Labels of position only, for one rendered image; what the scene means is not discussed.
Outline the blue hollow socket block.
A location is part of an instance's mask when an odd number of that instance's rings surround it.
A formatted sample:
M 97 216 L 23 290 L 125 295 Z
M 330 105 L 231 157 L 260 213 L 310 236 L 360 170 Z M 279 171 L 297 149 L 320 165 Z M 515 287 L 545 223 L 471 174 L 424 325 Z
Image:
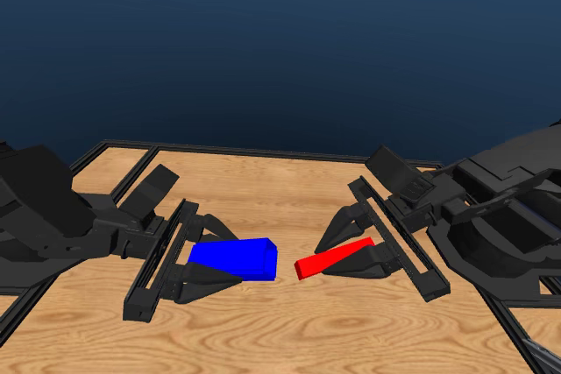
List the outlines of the blue hollow socket block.
M 277 246 L 266 237 L 195 244 L 188 257 L 197 263 L 239 276 L 244 281 L 274 281 Z

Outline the thin red peg bar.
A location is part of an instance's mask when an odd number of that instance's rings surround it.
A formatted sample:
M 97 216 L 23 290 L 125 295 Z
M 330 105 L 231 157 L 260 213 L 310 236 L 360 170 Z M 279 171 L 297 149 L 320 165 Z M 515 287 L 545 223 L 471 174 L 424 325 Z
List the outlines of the thin red peg bar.
M 374 245 L 375 243 L 372 238 L 367 237 L 299 259 L 295 262 L 295 272 L 297 278 L 299 280 L 303 280 L 315 276 L 323 270 L 328 269 L 333 264 L 349 257 L 354 252 L 359 251 L 366 246 Z

